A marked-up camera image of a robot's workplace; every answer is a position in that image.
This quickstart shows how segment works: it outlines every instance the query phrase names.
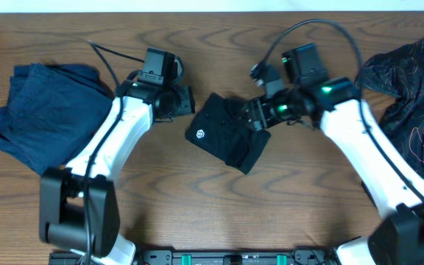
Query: black cloth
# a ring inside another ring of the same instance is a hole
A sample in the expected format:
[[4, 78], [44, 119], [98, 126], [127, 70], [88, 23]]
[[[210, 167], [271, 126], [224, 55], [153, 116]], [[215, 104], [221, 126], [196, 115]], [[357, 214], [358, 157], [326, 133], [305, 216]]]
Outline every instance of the black cloth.
[[185, 138], [223, 160], [227, 166], [248, 174], [271, 134], [265, 130], [248, 130], [239, 124], [234, 117], [242, 105], [239, 100], [223, 99], [212, 93], [194, 117]]
[[16, 66], [0, 108], [0, 150], [42, 175], [88, 144], [111, 104], [95, 68]]
[[381, 129], [424, 177], [424, 38], [370, 58], [356, 84], [397, 98], [381, 119]]

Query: dark blue cloth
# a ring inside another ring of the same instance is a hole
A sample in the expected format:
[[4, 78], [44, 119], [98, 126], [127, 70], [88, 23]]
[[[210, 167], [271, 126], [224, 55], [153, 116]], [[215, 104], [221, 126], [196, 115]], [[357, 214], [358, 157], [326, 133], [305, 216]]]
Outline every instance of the dark blue cloth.
[[16, 66], [0, 108], [0, 150], [42, 175], [88, 144], [111, 104], [95, 68]]

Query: white background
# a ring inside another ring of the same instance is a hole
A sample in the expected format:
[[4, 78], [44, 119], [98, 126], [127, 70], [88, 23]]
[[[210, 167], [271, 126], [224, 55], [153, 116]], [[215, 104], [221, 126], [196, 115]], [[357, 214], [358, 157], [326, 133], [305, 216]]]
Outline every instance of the white background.
[[424, 11], [424, 0], [0, 0], [0, 13]]

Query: black cable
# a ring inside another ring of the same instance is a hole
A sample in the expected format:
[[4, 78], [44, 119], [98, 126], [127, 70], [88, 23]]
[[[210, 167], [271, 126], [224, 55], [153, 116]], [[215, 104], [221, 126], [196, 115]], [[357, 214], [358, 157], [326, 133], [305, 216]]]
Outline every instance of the black cable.
[[[363, 66], [363, 62], [362, 62], [362, 56], [361, 56], [361, 52], [359, 51], [358, 46], [356, 45], [356, 42], [354, 40], [354, 38], [351, 36], [351, 34], [340, 24], [334, 22], [334, 21], [330, 21], [327, 19], [321, 19], [321, 18], [314, 18], [314, 19], [309, 19], [306, 21], [302, 21], [300, 23], [295, 24], [294, 26], [291, 26], [290, 28], [288, 28], [269, 48], [269, 51], [266, 53], [266, 55], [264, 56], [264, 59], [260, 62], [260, 64], [266, 64], [267, 59], [269, 58], [269, 56], [271, 55], [272, 51], [274, 50], [274, 48], [279, 44], [279, 42], [286, 36], [288, 35], [290, 32], [292, 32], [294, 29], [303, 26], [305, 24], [310, 24], [310, 23], [321, 23], [321, 24], [327, 24], [330, 25], [332, 27], [334, 27], [335, 29], [337, 29], [338, 31], [340, 31], [346, 38], [347, 40], [350, 42], [351, 46], [353, 47], [354, 53], [356, 54], [356, 59], [358, 62], [358, 71], [361, 72], [362, 66]], [[359, 101], [359, 115], [361, 116], [361, 120], [362, 120], [362, 124], [364, 125], [364, 129], [366, 130], [366, 133], [368, 134], [368, 136], [370, 137], [371, 141], [374, 143], [375, 148], [377, 148], [377, 150], [381, 153], [381, 155], [384, 157], [384, 159], [387, 161], [387, 163], [392, 167], [392, 169], [394, 170], [394, 172], [398, 175], [398, 177], [402, 180], [402, 182], [410, 189], [411, 192], [413, 192], [415, 194], [415, 196], [418, 197], [418, 199], [420, 199], [420, 201], [424, 204], [424, 196], [413, 186], [413, 184], [411, 184], [410, 180], [408, 180], [403, 174], [402, 172], [398, 169], [398, 167], [396, 167], [396, 165], [392, 162], [392, 160], [389, 158], [389, 156], [385, 153], [385, 151], [382, 149], [382, 147], [379, 145], [379, 143], [377, 142], [377, 140], [375, 139], [374, 135], [371, 132], [371, 128], [370, 125], [368, 125], [366, 118], [364, 117], [364, 111], [363, 111], [363, 107], [362, 107], [362, 91], [363, 88], [360, 87], [359, 88], [359, 93], [357, 94], [357, 100]]]
[[[109, 70], [110, 74], [112, 75], [112, 78], [114, 79], [114, 82], [116, 83], [116, 87], [119, 87], [119, 80], [117, 79], [116, 74], [114, 73], [113, 69], [110, 67], [109, 63], [106, 61], [104, 56], [99, 52], [97, 49], [98, 46], [92, 41], [88, 41], [91, 47], [93, 47], [93, 50], [98, 54], [98, 56], [101, 58], [102, 62], [106, 65], [107, 69]], [[84, 203], [84, 210], [85, 210], [85, 228], [86, 228], [86, 255], [84, 257], [84, 264], [90, 265], [91, 264], [91, 256], [93, 255], [93, 247], [91, 242], [91, 218], [89, 215], [89, 176], [91, 174], [91, 168], [94, 165], [94, 160], [96, 159], [97, 153], [101, 149], [104, 142], [106, 142], [109, 135], [112, 133], [116, 125], [122, 120], [122, 114], [124, 112], [124, 100], [120, 98], [120, 104], [119, 104], [119, 114], [116, 117], [116, 120], [110, 125], [107, 132], [104, 134], [104, 136], [101, 138], [101, 141], [96, 145], [96, 148], [94, 148], [93, 153], [90, 155], [88, 159], [88, 165], [86, 166], [86, 172], [83, 177], [83, 203]]]
[[113, 51], [111, 49], [108, 49], [108, 48], [105, 48], [103, 46], [100, 46], [99, 44], [96, 44], [94, 42], [91, 45], [95, 45], [96, 48], [99, 48], [99, 49], [101, 49], [103, 51], [106, 51], [106, 52], [110, 52], [111, 54], [115, 54], [115, 55], [118, 55], [120, 57], [124, 57], [124, 58], [131, 59], [131, 60], [136, 60], [137, 62], [140, 62], [140, 63], [145, 63], [142, 59], [138, 59], [136, 57], [132, 57], [132, 56], [129, 56], [129, 55], [122, 54], [120, 52]]

